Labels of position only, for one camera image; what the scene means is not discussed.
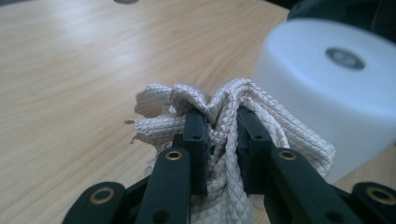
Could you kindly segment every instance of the light wood tabletop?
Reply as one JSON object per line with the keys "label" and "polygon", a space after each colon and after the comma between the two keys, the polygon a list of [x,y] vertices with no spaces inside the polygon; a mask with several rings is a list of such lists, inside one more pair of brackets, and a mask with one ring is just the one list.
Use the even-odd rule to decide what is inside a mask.
{"label": "light wood tabletop", "polygon": [[[155,149],[135,141],[148,84],[213,93],[250,77],[288,11],[263,1],[32,0],[0,6],[0,223],[61,223],[102,181],[144,177]],[[336,183],[396,187],[393,147]],[[257,222],[268,223],[257,210]]]}

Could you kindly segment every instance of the white cloth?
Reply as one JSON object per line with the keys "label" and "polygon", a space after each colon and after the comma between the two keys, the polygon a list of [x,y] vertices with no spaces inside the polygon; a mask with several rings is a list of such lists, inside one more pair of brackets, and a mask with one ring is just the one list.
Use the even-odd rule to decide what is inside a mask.
{"label": "white cloth", "polygon": [[[209,141],[215,146],[208,160],[208,196],[191,197],[192,223],[254,222],[235,154],[240,105],[255,112],[277,147],[300,151],[322,176],[332,166],[334,147],[248,79],[226,83],[213,97],[191,85],[176,84],[171,89],[151,84],[136,95],[135,112],[146,119],[134,121],[134,139],[154,145],[159,153],[170,147],[175,133],[183,133],[187,111],[195,107],[208,120]],[[155,159],[148,163],[146,175],[151,174],[154,163]]]}

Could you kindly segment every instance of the white cylinder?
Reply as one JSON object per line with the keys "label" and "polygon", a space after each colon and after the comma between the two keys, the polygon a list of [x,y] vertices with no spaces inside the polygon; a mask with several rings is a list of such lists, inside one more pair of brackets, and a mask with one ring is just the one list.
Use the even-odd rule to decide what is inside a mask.
{"label": "white cylinder", "polygon": [[396,46],[382,37],[333,21],[283,23],[252,81],[336,147],[331,183],[396,142]]}

